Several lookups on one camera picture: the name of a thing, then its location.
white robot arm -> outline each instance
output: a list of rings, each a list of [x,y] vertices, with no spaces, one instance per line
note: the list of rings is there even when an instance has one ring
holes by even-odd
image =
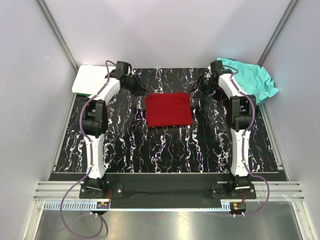
[[[111,69],[109,82],[97,96],[96,92],[105,84],[103,80],[106,81],[107,79],[105,67],[81,66],[72,87],[74,93],[91,94],[89,97],[83,96],[80,98],[79,109],[82,109],[86,102],[93,98],[85,107],[81,121],[82,129],[87,135],[84,138],[87,174],[91,168],[88,177],[84,180],[84,186],[104,193],[108,187],[103,159],[103,142],[108,128],[107,104],[121,88],[128,89],[135,96],[142,96],[147,92],[144,84],[135,75],[129,63],[118,61],[115,68],[112,67]]]
[[[232,165],[228,190],[230,192],[247,190],[251,187],[245,165],[249,169],[249,138],[250,130],[246,130],[253,117],[253,109],[245,95],[248,95],[236,82],[234,73],[224,69],[222,61],[214,61],[207,68],[205,75],[200,75],[192,86],[193,98],[201,98],[221,89],[229,99],[226,122],[232,136]],[[248,96],[256,107],[256,97]]]

black marble surface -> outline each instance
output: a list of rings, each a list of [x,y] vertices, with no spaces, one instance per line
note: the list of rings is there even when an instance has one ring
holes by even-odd
[[[187,92],[204,68],[137,69],[150,92]],[[86,146],[77,121],[76,97],[55,172],[79,173],[87,167]],[[109,126],[104,161],[110,173],[216,173],[228,172],[232,137],[226,124],[227,97],[214,91],[192,99],[192,126],[148,127],[145,98],[122,89],[107,105]],[[260,109],[249,140],[252,172],[277,172],[277,164]]]

metal floor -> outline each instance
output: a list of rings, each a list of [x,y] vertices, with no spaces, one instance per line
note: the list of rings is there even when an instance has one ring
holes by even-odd
[[[259,208],[248,202],[247,212]],[[67,223],[85,211],[64,211]],[[154,212],[109,211],[103,215],[107,225],[97,240],[302,240],[293,206],[290,202],[269,202],[254,216],[233,218],[225,212]],[[76,240],[63,228],[59,211],[44,210],[36,240]],[[70,228],[78,234],[92,236],[100,221],[86,216]]]

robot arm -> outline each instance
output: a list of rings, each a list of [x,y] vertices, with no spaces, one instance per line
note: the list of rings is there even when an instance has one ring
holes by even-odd
[[[93,66],[95,73],[98,71],[97,67]],[[93,72],[89,73],[88,76],[94,76]],[[86,79],[82,81],[83,91],[74,91],[77,89],[77,85],[73,85],[72,91],[76,93],[84,93],[87,87],[84,85],[85,82],[88,85],[92,85],[92,81]],[[104,82],[98,81],[101,87]],[[86,155],[87,155],[87,170],[91,171],[88,177],[84,181],[86,188],[95,189],[98,191],[106,192],[107,185],[105,180],[106,169],[104,167],[103,159],[103,142],[105,140],[105,133],[108,129],[108,115],[107,115],[107,104],[111,98],[120,91],[121,88],[128,89],[131,94],[135,96],[143,96],[147,92],[144,84],[139,80],[138,76],[132,71],[132,67],[127,62],[118,61],[115,69],[110,72],[110,78],[108,84],[101,91],[98,96],[96,92],[91,92],[92,95],[89,97],[82,97],[79,100],[79,108],[82,109],[89,99],[93,98],[92,101],[86,106],[84,114],[82,116],[82,128],[88,138],[84,138],[86,144]]]
[[[222,61],[212,62],[206,74],[199,76],[190,92],[194,92],[194,98],[201,98],[211,94],[214,89],[223,90],[229,98],[226,121],[232,136],[233,158],[228,188],[231,192],[249,189],[251,182],[244,164],[249,168],[250,131],[246,131],[246,128],[250,125],[253,109],[243,95],[248,94],[236,82],[233,72],[229,69],[224,69]],[[254,95],[249,95],[249,97],[254,103],[254,107],[256,107],[256,97]]]

white wall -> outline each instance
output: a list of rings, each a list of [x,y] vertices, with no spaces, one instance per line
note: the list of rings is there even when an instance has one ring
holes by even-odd
[[[46,0],[77,63],[256,64],[289,0]]]
[[[300,1],[264,63],[279,93],[267,101],[291,180],[320,236],[320,1]]]
[[[75,73],[36,1],[0,8],[0,239],[21,239],[45,180]]]

